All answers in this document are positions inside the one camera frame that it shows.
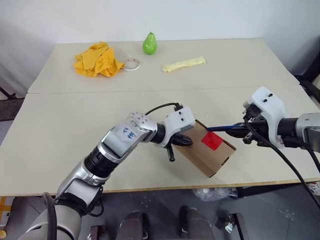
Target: floor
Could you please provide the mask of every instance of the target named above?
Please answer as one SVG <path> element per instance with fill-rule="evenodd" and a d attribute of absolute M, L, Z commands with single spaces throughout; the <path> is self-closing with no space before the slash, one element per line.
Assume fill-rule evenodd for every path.
<path fill-rule="evenodd" d="M 11 126 L 0 122 L 0 144 Z M 239 240 L 237 230 L 231 234 L 219 229 L 219 216 L 241 213 L 251 240 L 318 240 L 320 213 L 301 186 L 293 186 L 241 199 L 202 201 L 191 189 L 109 193 L 103 195 L 104 214 L 84 216 L 80 240 L 86 239 L 90 227 L 106 225 L 102 239 L 115 239 L 122 219 L 140 210 L 149 215 L 151 239 L 177 238 L 177 217 L 181 206 L 197 208 L 212 224 L 217 240 Z M 45 209 L 40 197 L 17 197 L 7 224 L 7 240 L 16 240 Z"/>

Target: plastic bag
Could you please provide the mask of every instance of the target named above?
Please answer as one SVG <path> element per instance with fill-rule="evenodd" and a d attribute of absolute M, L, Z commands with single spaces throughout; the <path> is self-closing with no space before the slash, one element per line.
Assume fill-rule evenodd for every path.
<path fill-rule="evenodd" d="M 236 199 L 238 197 L 235 187 L 196 188 L 192 191 L 198 198 L 205 202 L 217 201 L 224 198 Z"/>

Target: black cable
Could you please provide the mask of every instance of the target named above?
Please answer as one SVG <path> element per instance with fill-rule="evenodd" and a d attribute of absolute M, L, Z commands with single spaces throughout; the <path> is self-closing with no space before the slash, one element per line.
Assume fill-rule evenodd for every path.
<path fill-rule="evenodd" d="M 180 104 L 178 102 L 170 102 L 170 103 L 166 103 L 166 104 L 162 104 L 160 106 L 157 106 L 155 108 L 152 108 L 150 111 L 147 111 L 145 115 L 148 115 L 150 113 L 152 113 L 153 111 L 157 110 L 157 109 L 160 109 L 160 108 L 163 108 L 163 107 L 167 107 L 167 106 L 180 106 Z"/>
<path fill-rule="evenodd" d="M 47 220 L 48 220 L 48 230 L 47 230 L 47 240 L 57 240 L 57 215 L 54 200 L 49 195 L 49 193 L 44 192 L 42 194 L 44 198 L 46 208 L 47 208 Z"/>
<path fill-rule="evenodd" d="M 90 215 L 91 217 L 95 217 L 95 218 L 98 218 L 100 217 L 104 211 L 105 211 L 105 207 L 104 205 L 102 204 L 102 200 L 101 200 L 101 197 L 99 199 L 99 203 L 100 203 L 100 206 L 101 206 L 101 212 L 99 212 L 98 214 L 95 214 L 95 213 L 92 213 L 92 212 L 88 212 L 87 214 Z"/>
<path fill-rule="evenodd" d="M 256 130 L 249 124 L 249 119 L 247 117 L 244 117 L 244 125 L 250 130 L 250 132 L 260 141 L 264 142 L 266 145 L 268 145 L 270 148 L 272 148 L 283 160 L 284 162 L 292 169 L 292 171 L 295 173 L 295 175 L 298 177 L 300 182 L 302 183 L 305 190 L 308 192 L 308 194 L 311 196 L 312 200 L 315 202 L 317 207 L 320 210 L 320 203 L 316 199 L 316 197 L 313 195 L 313 193 L 308 188 L 308 185 L 306 184 L 303 177 L 300 175 L 299 171 L 295 168 L 295 166 L 288 160 L 288 158 L 270 141 L 265 139 L 263 136 L 261 136 L 259 133 L 256 132 Z"/>
<path fill-rule="evenodd" d="M 308 144 L 304 144 L 303 146 L 308 151 L 308 153 L 310 154 L 310 156 L 311 156 L 316 168 L 318 169 L 318 171 L 320 173 L 320 163 L 318 161 L 317 156 L 315 155 L 315 152 L 312 150 L 312 148 Z"/>

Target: white table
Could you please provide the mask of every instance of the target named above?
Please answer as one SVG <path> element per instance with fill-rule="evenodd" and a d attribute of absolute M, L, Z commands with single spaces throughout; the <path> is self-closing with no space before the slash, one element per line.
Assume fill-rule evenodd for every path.
<path fill-rule="evenodd" d="M 0 196 L 55 193 L 71 169 L 100 138 L 130 112 L 167 102 L 190 106 L 209 126 L 242 120 L 242 103 L 259 86 L 280 97 L 289 116 L 318 112 L 298 81 L 261 39 L 161 41 L 156 55 L 141 42 L 112 42 L 121 58 L 142 62 L 137 71 L 90 78 L 74 72 L 74 55 L 90 43 L 57 44 L 0 146 Z M 165 64 L 203 55 L 207 64 L 164 73 Z M 172 109 L 152 113 L 161 121 Z M 106 192 L 296 183 L 297 177 L 271 149 L 245 145 L 225 133 L 237 150 L 207 178 L 178 151 L 169 162 L 164 149 L 140 144 L 112 173 Z M 306 151 L 283 152 L 307 181 L 320 175 Z"/>
<path fill-rule="evenodd" d="M 242 120 L 242 102 L 256 89 L 28 94 L 0 147 L 0 195 L 55 193 L 76 163 L 130 111 L 146 112 L 161 103 L 179 101 L 190 106 L 196 118 L 207 126 L 229 125 Z M 272 91 L 283 100 L 289 116 L 318 110 L 300 86 L 274 88 Z M 152 117 L 160 121 L 170 111 L 170 108 L 161 109 Z M 255 144 L 245 145 L 241 139 L 225 133 L 219 135 L 237 150 L 211 178 L 207 178 L 178 151 L 175 151 L 176 161 L 169 162 L 165 149 L 152 143 L 142 143 L 115 169 L 104 190 L 118 192 L 297 182 L 289 167 L 271 149 Z M 305 179 L 320 180 L 307 151 L 286 148 L 283 152 Z"/>

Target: white wall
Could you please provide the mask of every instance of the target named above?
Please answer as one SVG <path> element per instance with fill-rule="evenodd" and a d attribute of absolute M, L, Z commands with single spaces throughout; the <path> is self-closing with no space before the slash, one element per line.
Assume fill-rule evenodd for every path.
<path fill-rule="evenodd" d="M 23 94 L 55 43 L 263 37 L 294 73 L 319 49 L 318 0 L 2 0 L 0 84 Z"/>

